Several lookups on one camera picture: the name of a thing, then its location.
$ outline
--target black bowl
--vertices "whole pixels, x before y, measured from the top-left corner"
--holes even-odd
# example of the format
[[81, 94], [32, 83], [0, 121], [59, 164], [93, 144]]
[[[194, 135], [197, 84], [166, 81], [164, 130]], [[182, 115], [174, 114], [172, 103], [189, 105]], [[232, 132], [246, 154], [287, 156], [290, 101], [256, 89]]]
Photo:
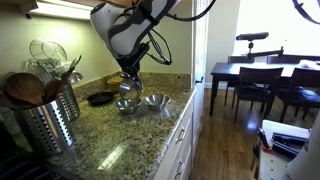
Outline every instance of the black bowl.
[[101, 106], [104, 104], [108, 104], [113, 100], [113, 98], [114, 95], [112, 92], [99, 92], [89, 96], [87, 98], [87, 101], [89, 101], [91, 106]]

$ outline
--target kitchen counter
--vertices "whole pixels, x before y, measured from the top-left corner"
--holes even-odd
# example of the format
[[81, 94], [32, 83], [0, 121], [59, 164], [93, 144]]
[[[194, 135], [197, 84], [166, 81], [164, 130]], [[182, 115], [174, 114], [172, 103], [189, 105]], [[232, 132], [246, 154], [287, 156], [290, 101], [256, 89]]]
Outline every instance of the kitchen counter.
[[[172, 99], [161, 113], [143, 102], [158, 93]], [[83, 179], [153, 179], [193, 94], [145, 87], [134, 115], [122, 115], [115, 108], [119, 96], [100, 107], [82, 101], [80, 117], [71, 122], [74, 146], [49, 160]]]

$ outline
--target black chair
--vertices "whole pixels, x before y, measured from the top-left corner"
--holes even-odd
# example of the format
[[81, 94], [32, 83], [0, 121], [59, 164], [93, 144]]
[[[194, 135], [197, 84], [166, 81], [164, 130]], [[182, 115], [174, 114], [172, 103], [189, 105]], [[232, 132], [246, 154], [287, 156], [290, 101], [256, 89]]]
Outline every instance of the black chair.
[[[296, 56], [267, 56], [267, 64], [299, 64], [300, 63], [300, 58]], [[291, 88], [290, 85], [281, 85], [278, 84], [277, 87], [275, 88], [282, 88], [282, 89], [287, 89], [289, 90]], [[296, 90], [304, 90], [303, 87], [297, 86]], [[295, 113], [294, 117], [298, 115], [300, 107], [295, 107]]]
[[300, 89], [296, 87], [320, 87], [320, 71], [295, 68], [290, 78], [291, 88], [277, 89], [275, 94], [282, 101], [283, 109], [280, 117], [282, 123], [288, 106], [306, 108], [302, 119], [308, 113], [309, 108], [320, 108], [320, 96], [312, 90]]
[[[265, 109], [264, 118], [270, 112], [274, 95], [274, 86], [277, 85], [283, 68], [275, 69], [254, 69], [254, 68], [240, 68], [239, 81], [240, 85], [235, 87], [237, 95], [237, 104], [234, 121], [237, 121], [239, 101], [255, 101], [261, 102], [260, 113]], [[248, 83], [268, 84], [268, 87], [248, 86]]]
[[267, 56], [267, 64], [299, 64], [300, 59], [295, 56]]
[[[254, 58], [247, 59], [246, 56], [228, 56], [228, 63], [254, 63]], [[224, 97], [224, 106], [227, 104], [227, 98], [228, 98], [228, 90], [229, 87], [235, 87], [236, 85], [239, 85], [240, 82], [238, 79], [230, 80], [227, 82], [227, 88], [226, 88], [226, 94]], [[233, 91], [233, 97], [232, 97], [232, 106], [234, 105], [234, 97], [235, 97], [235, 91]]]

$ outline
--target whisk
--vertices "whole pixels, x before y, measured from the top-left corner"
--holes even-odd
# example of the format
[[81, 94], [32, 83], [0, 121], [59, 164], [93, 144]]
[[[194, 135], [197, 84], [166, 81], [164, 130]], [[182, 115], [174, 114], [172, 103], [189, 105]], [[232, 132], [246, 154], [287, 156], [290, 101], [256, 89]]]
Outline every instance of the whisk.
[[21, 70], [37, 76], [43, 85], [47, 84], [54, 78], [54, 76], [44, 68], [41, 62], [35, 59], [27, 59], [23, 61]]

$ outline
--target wooden table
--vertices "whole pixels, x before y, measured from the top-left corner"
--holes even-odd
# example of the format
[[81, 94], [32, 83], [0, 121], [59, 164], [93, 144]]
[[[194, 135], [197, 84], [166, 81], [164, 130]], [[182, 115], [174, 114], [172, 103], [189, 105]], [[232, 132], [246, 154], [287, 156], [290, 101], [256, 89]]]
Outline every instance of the wooden table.
[[283, 67], [281, 74], [280, 84], [288, 84], [289, 78], [292, 75], [294, 68], [300, 67], [299, 64], [267, 64], [267, 63], [227, 63], [218, 62], [215, 64], [211, 71], [212, 75], [212, 88], [211, 88], [211, 100], [210, 100], [210, 116], [212, 116], [214, 101], [218, 92], [218, 85], [220, 81], [236, 80], [239, 76], [240, 67], [248, 68], [279, 68]]

